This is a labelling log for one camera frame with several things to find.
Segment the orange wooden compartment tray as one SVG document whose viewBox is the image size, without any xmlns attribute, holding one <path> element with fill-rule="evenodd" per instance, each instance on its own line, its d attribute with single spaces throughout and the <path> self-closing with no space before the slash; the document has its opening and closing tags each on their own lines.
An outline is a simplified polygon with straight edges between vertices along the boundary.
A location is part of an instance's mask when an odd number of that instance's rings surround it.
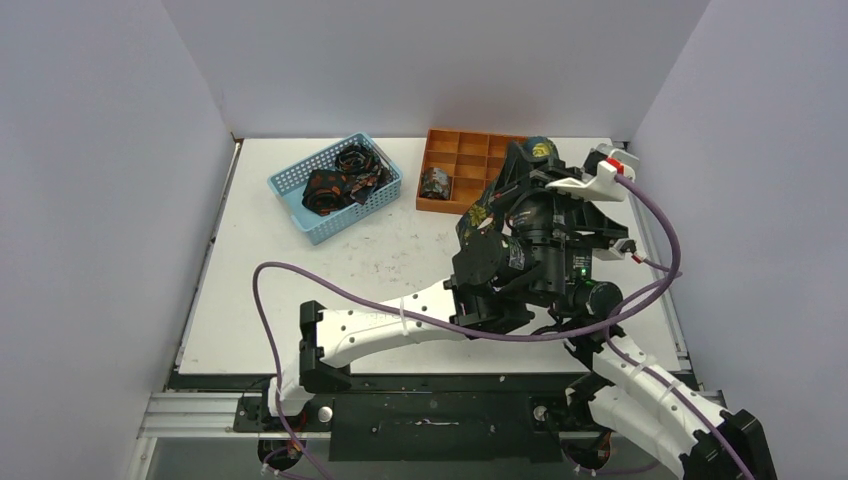
<svg viewBox="0 0 848 480">
<path fill-rule="evenodd" d="M 465 213 L 494 182 L 504 165 L 507 146 L 526 139 L 520 135 L 430 128 L 420 169 L 416 209 L 456 215 Z M 450 185 L 447 200 L 422 197 L 423 176 L 431 168 L 447 174 Z"/>
</svg>

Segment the blue yellow floral tie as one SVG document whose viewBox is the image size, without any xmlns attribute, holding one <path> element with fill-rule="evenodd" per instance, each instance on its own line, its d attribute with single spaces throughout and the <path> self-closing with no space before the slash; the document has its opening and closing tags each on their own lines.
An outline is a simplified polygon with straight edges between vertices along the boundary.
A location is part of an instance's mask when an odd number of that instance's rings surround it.
<svg viewBox="0 0 848 480">
<path fill-rule="evenodd" d="M 461 246 L 469 243 L 476 231 L 501 233 L 508 221 L 509 209 L 528 187 L 520 183 L 531 171 L 552 165 L 560 160 L 555 143 L 544 136 L 527 137 L 523 141 L 510 140 L 504 145 L 502 162 L 494 179 L 483 189 L 480 197 L 462 215 L 456 225 Z"/>
</svg>

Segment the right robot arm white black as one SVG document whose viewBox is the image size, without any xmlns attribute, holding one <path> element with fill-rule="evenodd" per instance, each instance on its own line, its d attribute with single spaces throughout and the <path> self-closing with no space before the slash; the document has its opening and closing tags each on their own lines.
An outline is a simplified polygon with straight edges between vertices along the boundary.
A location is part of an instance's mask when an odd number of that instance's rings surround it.
<svg viewBox="0 0 848 480">
<path fill-rule="evenodd" d="M 774 479 L 761 422 L 732 412 L 662 368 L 618 325 L 596 321 L 568 337 L 588 374 L 566 390 L 565 414 L 577 428 L 609 429 L 679 479 Z"/>
</svg>

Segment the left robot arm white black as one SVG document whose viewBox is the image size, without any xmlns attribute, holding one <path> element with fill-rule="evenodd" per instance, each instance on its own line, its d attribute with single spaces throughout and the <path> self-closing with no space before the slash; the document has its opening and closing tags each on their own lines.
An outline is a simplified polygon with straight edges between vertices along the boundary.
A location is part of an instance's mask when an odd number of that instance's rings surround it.
<svg viewBox="0 0 848 480">
<path fill-rule="evenodd" d="M 517 329 L 534 317 L 526 303 L 463 293 L 452 280 L 414 294 L 376 303 L 330 283 L 299 266 L 277 263 L 358 304 L 356 310 L 328 310 L 317 302 L 301 306 L 298 353 L 288 365 L 275 364 L 259 416 L 270 428 L 290 428 L 317 394 L 350 388 L 352 362 L 379 352 L 428 341 L 488 339 L 523 341 Z"/>
</svg>

